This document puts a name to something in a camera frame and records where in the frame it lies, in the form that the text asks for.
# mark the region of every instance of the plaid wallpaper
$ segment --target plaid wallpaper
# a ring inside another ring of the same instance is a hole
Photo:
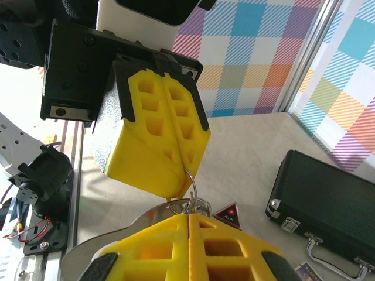
[[[375,0],[344,0],[290,113],[344,169],[375,182]]]
[[[208,117],[272,112],[321,2],[218,1],[191,14],[173,50],[204,65]]]

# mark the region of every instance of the metal latch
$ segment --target metal latch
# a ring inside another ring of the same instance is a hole
[[[281,228],[286,232],[293,233],[301,223],[291,217],[287,217],[281,224]]]

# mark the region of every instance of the black briefcase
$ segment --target black briefcase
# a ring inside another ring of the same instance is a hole
[[[281,228],[310,239],[309,256],[321,244],[361,265],[359,278],[375,270],[375,184],[290,150],[281,163],[266,215]]]

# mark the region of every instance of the marble surface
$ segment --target marble surface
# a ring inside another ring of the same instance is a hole
[[[281,160],[296,149],[333,164],[287,114],[262,114],[209,119],[212,137],[196,176],[198,194],[213,211],[237,202],[243,231],[284,251],[295,267],[303,261],[326,281],[344,280],[306,254],[307,239],[288,234],[264,214]],[[85,135],[78,242],[129,225],[137,216],[164,199],[109,179],[90,156],[90,133]],[[315,255],[340,265],[356,276],[357,266],[318,248]],[[368,275],[366,280],[375,280]]]

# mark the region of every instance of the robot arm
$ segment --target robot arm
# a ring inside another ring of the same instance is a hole
[[[19,187],[17,198],[41,217],[62,218],[69,205],[63,183],[72,173],[66,155],[45,146],[0,113],[0,165]]]
[[[32,163],[42,152],[43,143],[20,130],[0,113],[0,165],[7,178],[19,174],[22,163]]]

